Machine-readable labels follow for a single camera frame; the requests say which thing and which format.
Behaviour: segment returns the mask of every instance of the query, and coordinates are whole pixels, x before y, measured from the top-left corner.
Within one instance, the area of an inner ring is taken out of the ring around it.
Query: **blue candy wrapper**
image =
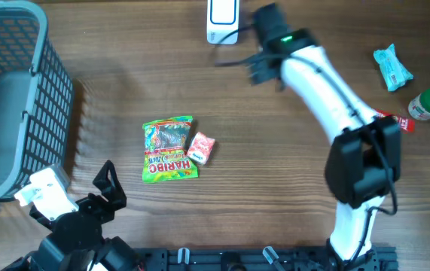
[[[395,91],[413,79],[413,75],[398,61],[395,56],[395,45],[391,44],[385,50],[376,50],[374,58],[379,63],[380,71],[389,91]]]

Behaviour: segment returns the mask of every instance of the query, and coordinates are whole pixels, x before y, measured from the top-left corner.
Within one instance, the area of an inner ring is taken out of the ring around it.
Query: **wooden tabletop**
[[[335,203],[323,177],[329,146],[316,119],[276,82],[250,85],[243,67],[214,68],[206,42],[206,1],[56,3],[41,6],[49,36],[75,81],[66,171],[70,194],[96,192],[102,164],[116,165],[128,196],[103,227],[134,248],[324,245]],[[261,0],[242,0],[248,14]],[[373,108],[407,116],[430,87],[430,0],[280,1],[294,28],[307,27],[334,67]],[[372,56],[395,44],[414,74],[389,93]],[[222,57],[256,50],[245,35]],[[218,141],[200,177],[143,184],[150,120],[193,115]],[[401,270],[430,270],[430,121],[403,135],[399,213],[377,215],[372,240],[397,247]],[[17,203],[0,204],[0,269],[37,249],[49,233]]]

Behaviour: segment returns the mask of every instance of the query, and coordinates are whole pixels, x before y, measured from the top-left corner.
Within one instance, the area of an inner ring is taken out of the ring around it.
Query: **blue-gray plastic crate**
[[[33,172],[64,163],[73,100],[43,10],[0,2],[0,198],[12,196]]]

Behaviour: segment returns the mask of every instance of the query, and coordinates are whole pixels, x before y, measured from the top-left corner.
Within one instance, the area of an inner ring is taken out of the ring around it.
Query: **black metal mounting base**
[[[369,263],[357,266],[356,271],[396,271],[397,254],[393,247],[373,247],[375,255]],[[322,271],[328,262],[326,247],[275,249],[279,262],[286,271]],[[239,254],[241,264],[248,271],[275,271],[268,264],[261,249],[247,250],[191,250],[189,264],[178,264],[178,251],[162,248],[135,249],[145,259],[145,271],[223,271],[221,256],[226,252]]]

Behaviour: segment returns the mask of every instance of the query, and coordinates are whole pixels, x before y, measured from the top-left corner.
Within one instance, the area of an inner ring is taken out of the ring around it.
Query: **basket bottom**
[[[30,81],[28,72],[5,72],[0,75],[0,185],[11,182],[9,185],[12,186],[17,178],[17,174],[10,178],[9,175],[16,160],[17,141],[26,132],[25,127],[20,131],[20,124],[22,112],[26,110]]]

